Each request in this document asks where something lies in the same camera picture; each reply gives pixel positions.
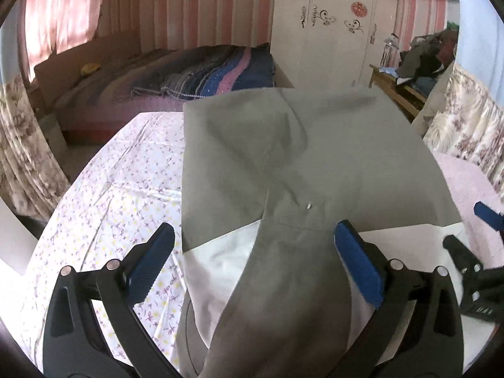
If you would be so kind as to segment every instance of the yellow object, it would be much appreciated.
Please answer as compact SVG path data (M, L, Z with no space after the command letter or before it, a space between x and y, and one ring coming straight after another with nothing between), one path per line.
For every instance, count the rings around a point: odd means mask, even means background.
M101 68L101 64L96 64L96 63L91 62L89 64L84 65L81 68L81 75L83 77L88 77L92 73L98 71L100 68Z

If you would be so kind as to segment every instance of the wardrobe door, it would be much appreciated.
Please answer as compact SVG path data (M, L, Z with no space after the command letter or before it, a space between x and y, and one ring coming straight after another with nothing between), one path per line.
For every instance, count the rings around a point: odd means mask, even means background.
M278 87L296 87L310 0L275 0L271 54L276 64Z
M311 0L300 88L355 85L361 74L373 0Z
M371 79L372 69L369 65L380 66L385 47L384 41L394 32L396 12L397 0L375 0L364 57L364 67L362 67L359 80L362 85L369 84Z

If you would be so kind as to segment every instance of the pink striped wall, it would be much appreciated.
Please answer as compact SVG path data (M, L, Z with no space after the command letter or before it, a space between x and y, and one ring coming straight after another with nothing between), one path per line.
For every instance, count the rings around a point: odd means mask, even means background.
M414 37L444 30L447 9L447 0L398 0L394 33L400 49L391 54L389 65L399 65L399 52L409 50Z
M142 50L270 41L273 0L103 0L98 34L139 30Z

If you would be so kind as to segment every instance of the window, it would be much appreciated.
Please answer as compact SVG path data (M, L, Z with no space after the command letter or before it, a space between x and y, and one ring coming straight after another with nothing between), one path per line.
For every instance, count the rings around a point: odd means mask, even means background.
M53 53L69 50L92 39L102 0L26 0L25 38L28 80L35 65Z

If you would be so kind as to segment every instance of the white tablecloth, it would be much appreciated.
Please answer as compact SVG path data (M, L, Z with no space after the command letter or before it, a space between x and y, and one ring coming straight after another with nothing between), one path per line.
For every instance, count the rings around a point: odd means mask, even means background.
M26 271L20 314L20 344L39 369L45 316L60 269L95 270L122 259L163 222L175 229L175 249L135 312L177 367L175 335L186 290L179 267L184 147L182 112L140 114L100 150L61 200ZM94 305L114 357L128 362L101 302Z

